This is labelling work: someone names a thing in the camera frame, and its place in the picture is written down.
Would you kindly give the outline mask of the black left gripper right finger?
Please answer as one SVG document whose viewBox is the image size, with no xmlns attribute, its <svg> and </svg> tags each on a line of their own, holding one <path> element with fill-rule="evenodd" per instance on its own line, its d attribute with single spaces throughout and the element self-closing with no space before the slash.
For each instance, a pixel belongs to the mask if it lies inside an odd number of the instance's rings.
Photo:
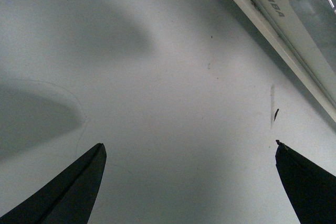
<svg viewBox="0 0 336 224">
<path fill-rule="evenodd" d="M 300 223 L 335 223 L 335 176 L 284 143 L 276 168 Z"/>
</svg>

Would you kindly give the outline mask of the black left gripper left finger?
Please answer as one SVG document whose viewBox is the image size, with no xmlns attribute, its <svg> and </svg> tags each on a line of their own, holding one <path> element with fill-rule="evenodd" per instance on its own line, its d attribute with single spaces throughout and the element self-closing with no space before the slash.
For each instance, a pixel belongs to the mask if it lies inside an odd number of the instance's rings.
<svg viewBox="0 0 336 224">
<path fill-rule="evenodd" d="M 1 223 L 88 223 L 107 153 L 98 143 L 1 217 Z"/>
</svg>

